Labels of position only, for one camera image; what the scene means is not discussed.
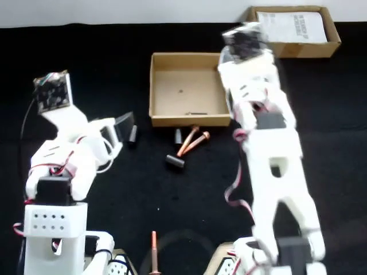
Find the black fabric surface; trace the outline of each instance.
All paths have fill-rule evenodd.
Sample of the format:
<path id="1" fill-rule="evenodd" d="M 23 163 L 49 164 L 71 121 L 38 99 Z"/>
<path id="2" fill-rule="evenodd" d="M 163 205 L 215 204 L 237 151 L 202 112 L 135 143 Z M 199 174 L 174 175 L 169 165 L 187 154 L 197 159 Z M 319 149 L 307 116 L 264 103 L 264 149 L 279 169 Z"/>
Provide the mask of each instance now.
<path id="1" fill-rule="evenodd" d="M 220 32 L 234 24 L 30 27 L 0 30 L 0 268 L 14 274 L 21 240 L 11 225 L 22 217 L 17 139 L 32 94 L 32 79 L 68 69 L 75 104 L 88 116 L 134 111 L 141 137 L 99 175 L 88 196 L 88 229 L 110 232 L 136 269 L 146 274 L 150 232 L 162 238 L 164 274 L 202 274 L 215 247 L 251 234 L 252 221 L 223 192 L 235 178 L 238 147 L 229 128 L 209 129 L 211 140 L 187 158 L 183 174 L 163 163 L 174 152 L 173 129 L 152 129 L 148 117 L 152 52 L 218 52 Z M 329 274 L 367 274 L 367 55 L 365 23 L 339 23 L 343 44 L 325 60 L 282 60 L 287 92 L 298 119 L 309 190 L 318 208 Z M 56 129 L 33 109 L 25 130 L 24 167 Z M 235 195 L 252 200 L 244 171 Z M 296 232 L 280 207 L 278 235 Z"/>

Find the open cardboard box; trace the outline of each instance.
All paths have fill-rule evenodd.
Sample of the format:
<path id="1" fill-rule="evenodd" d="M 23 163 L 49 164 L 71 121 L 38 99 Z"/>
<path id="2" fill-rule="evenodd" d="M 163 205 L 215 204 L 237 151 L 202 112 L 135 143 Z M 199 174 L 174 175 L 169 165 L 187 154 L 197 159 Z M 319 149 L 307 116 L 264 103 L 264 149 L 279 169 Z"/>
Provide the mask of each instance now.
<path id="1" fill-rule="evenodd" d="M 153 127 L 228 126 L 220 53 L 154 53 L 149 115 Z M 205 113 L 189 115 L 188 113 Z"/>
<path id="2" fill-rule="evenodd" d="M 258 21 L 257 11 L 266 13 L 289 13 L 309 11 L 321 14 L 327 43 L 281 43 L 270 42 L 277 57 L 280 58 L 323 58 L 331 57 L 341 44 L 341 40 L 331 15 L 326 7 L 320 6 L 273 6 L 273 7 L 251 7 L 247 21 Z"/>

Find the white robotic arm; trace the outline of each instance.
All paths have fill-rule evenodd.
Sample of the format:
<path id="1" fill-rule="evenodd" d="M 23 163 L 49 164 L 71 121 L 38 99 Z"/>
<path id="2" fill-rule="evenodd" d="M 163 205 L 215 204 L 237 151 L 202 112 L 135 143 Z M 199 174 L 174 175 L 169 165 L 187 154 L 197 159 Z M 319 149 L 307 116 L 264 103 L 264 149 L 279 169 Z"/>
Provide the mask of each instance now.
<path id="1" fill-rule="evenodd" d="M 253 239 L 239 239 L 235 244 L 236 255 L 241 258 L 245 272 L 249 272 L 254 262 L 266 263 L 267 272 L 271 271 L 261 273 L 259 269 L 259 273 L 251 274 L 297 275 L 306 271 L 307 274 L 326 274 L 325 267 L 317 262 L 325 256 L 325 245 L 315 203 L 304 177 L 296 120 L 280 88 L 272 52 L 259 41 L 261 31 L 256 22 L 228 33 L 239 33 L 245 40 L 255 40 L 258 44 L 255 50 L 242 48 L 240 53 L 235 52 L 238 47 L 246 48 L 249 44 L 226 47 L 218 66 L 231 115 L 245 133 L 241 147 L 247 156 L 253 191 Z M 301 237 L 275 238 L 273 222 L 279 202 L 285 203 L 293 213 Z M 246 242 L 250 241 L 256 241 L 258 249 L 247 246 Z M 301 255 L 291 253 L 299 262 L 291 265 L 291 256 L 284 251 L 301 251 Z M 254 252 L 262 254 L 263 260 L 254 261 Z M 303 273 L 298 273 L 294 265 L 303 266 Z"/>
<path id="2" fill-rule="evenodd" d="M 105 275 L 114 240 L 106 232 L 86 231 L 84 200 L 96 174 L 122 149 L 134 125 L 132 113 L 88 121 L 73 105 L 69 74 L 49 73 L 34 80 L 38 113 L 57 127 L 32 156 L 25 207 L 25 275 Z M 99 251 L 84 270 L 85 238 L 98 238 Z"/>

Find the red wire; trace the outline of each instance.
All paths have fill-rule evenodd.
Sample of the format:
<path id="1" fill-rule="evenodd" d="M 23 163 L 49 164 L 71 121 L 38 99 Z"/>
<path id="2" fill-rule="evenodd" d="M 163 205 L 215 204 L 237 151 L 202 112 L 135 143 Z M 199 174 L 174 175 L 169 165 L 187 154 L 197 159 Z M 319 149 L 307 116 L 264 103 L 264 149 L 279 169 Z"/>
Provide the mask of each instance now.
<path id="1" fill-rule="evenodd" d="M 68 157 L 67 157 L 67 159 L 66 159 L 66 161 L 65 161 L 64 165 L 62 165 L 62 166 L 58 169 L 58 171 L 55 171 L 55 170 L 51 169 L 51 173 L 52 173 L 53 175 L 60 175 L 60 174 L 64 171 L 64 169 L 65 169 L 66 165 L 67 165 L 67 164 L 68 164 L 68 162 L 69 162 L 70 157 L 71 157 L 73 154 L 74 154 L 74 151 L 71 151 L 71 152 L 70 152 L 70 154 L 68 155 Z"/>
<path id="2" fill-rule="evenodd" d="M 255 265 L 253 266 L 245 275 L 251 275 L 257 268 L 259 268 L 261 265 Z"/>
<path id="3" fill-rule="evenodd" d="M 33 203 L 33 200 L 32 199 L 26 199 L 25 201 L 24 201 L 24 204 L 25 205 L 31 205 Z"/>
<path id="4" fill-rule="evenodd" d="M 81 136 L 80 138 L 78 138 L 77 140 L 76 140 L 76 143 L 80 143 L 80 141 L 83 139 L 83 138 L 86 138 L 87 136 Z"/>
<path id="5" fill-rule="evenodd" d="M 241 147 L 241 144 L 243 141 L 245 141 L 247 139 L 247 132 L 241 128 L 239 129 L 235 129 L 235 131 L 233 132 L 233 138 L 235 139 L 235 141 L 239 142 L 239 145 Z M 230 206 L 243 206 L 245 207 L 248 212 L 250 213 L 253 221 L 255 221 L 255 218 L 253 217 L 252 214 L 252 210 L 251 210 L 251 206 L 248 204 L 248 202 L 246 202 L 243 199 L 238 199 L 236 201 L 231 201 L 229 199 L 229 197 L 232 195 L 233 191 L 239 187 L 240 183 L 241 183 L 241 176 L 242 176 L 242 166 L 241 166 L 241 160 L 239 161 L 239 167 L 237 170 L 237 175 L 236 175 L 236 179 L 235 181 L 224 191 L 224 198 L 225 201 L 230 205 Z"/>
<path id="6" fill-rule="evenodd" d="M 236 263 L 235 263 L 235 268 L 232 271 L 232 275 L 236 275 L 236 272 L 237 272 L 238 268 L 240 267 L 240 264 L 241 264 L 241 258 L 238 258 Z"/>
<path id="7" fill-rule="evenodd" d="M 35 167 L 38 167 L 38 166 L 51 166 L 51 167 L 53 167 L 53 166 L 59 166 L 60 169 L 62 167 L 60 164 L 57 164 L 57 163 L 41 163 L 41 164 L 37 164 L 35 166 L 32 166 L 31 169 L 33 169 Z M 64 168 L 64 169 L 66 169 L 72 175 L 72 177 L 74 177 L 74 174 L 71 173 L 67 168 Z"/>
<path id="8" fill-rule="evenodd" d="M 230 251 L 227 251 L 227 255 L 230 255 L 230 256 L 236 256 L 236 253 L 234 253 L 234 252 L 230 252 Z"/>
<path id="9" fill-rule="evenodd" d="M 21 226 L 21 225 L 22 225 L 22 223 L 20 223 L 20 222 L 17 222 L 17 223 L 15 223 L 15 224 L 13 224 L 13 230 L 14 230 L 14 232 L 16 233 L 16 235 L 23 237 L 23 236 L 24 236 L 23 232 L 22 232 L 22 231 L 20 231 L 20 230 L 17 228 L 17 227 L 19 227 L 19 226 Z"/>

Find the screw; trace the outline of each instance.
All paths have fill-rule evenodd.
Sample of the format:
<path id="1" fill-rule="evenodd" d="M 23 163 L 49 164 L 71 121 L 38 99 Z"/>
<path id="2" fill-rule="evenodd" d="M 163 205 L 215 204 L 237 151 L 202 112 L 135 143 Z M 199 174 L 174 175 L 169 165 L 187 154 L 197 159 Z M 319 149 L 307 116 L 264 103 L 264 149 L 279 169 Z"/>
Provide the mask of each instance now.
<path id="1" fill-rule="evenodd" d="M 160 275 L 158 271 L 158 257 L 157 257 L 157 233 L 151 232 L 151 272 L 149 275 Z"/>
<path id="2" fill-rule="evenodd" d="M 177 156 L 181 157 L 184 154 L 184 151 L 186 149 L 186 147 L 190 144 L 191 140 L 193 139 L 193 136 L 196 132 L 199 131 L 199 126 L 194 125 L 193 129 L 191 130 L 190 134 L 187 136 L 187 138 L 185 139 L 185 141 L 183 142 L 183 145 L 181 146 L 181 148 L 178 150 Z"/>
<path id="3" fill-rule="evenodd" d="M 184 150 L 182 154 L 189 152 L 191 149 L 198 146 L 199 143 L 203 142 L 204 140 L 209 140 L 209 139 L 210 139 L 209 132 L 203 132 L 200 137 L 198 137 L 196 140 L 191 142 L 189 146 L 186 147 L 186 149 Z"/>

